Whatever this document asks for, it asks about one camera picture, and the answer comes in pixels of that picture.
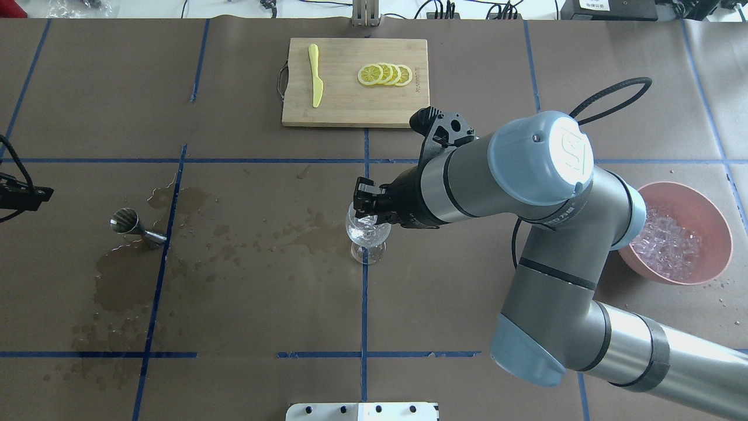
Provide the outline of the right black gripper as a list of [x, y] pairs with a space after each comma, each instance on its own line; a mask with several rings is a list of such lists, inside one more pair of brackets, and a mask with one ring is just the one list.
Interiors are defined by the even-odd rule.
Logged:
[[428, 210], [421, 192], [421, 171], [417, 166], [403, 171], [389, 184], [376, 186], [368, 178], [357, 178], [353, 195], [356, 219], [377, 216], [384, 223], [406, 229], [437, 229], [439, 219]]

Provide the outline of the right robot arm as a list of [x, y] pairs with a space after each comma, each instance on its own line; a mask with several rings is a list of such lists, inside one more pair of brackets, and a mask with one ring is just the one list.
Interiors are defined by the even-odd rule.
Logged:
[[475, 136], [457, 113], [412, 115], [417, 166], [388, 184], [355, 184], [358, 218], [409, 229], [512, 213], [531, 225], [498, 315], [491, 357], [543, 387], [566, 371], [745, 420], [746, 355], [593, 298], [610, 251], [638, 236], [646, 203], [595, 165], [590, 139], [563, 112], [540, 112]]

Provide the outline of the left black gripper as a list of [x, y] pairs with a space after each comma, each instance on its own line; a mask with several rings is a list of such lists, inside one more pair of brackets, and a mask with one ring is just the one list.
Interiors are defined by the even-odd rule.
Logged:
[[35, 212], [54, 194], [49, 187], [30, 189], [27, 183], [5, 173], [1, 173], [1, 181], [1, 209], [5, 210]]

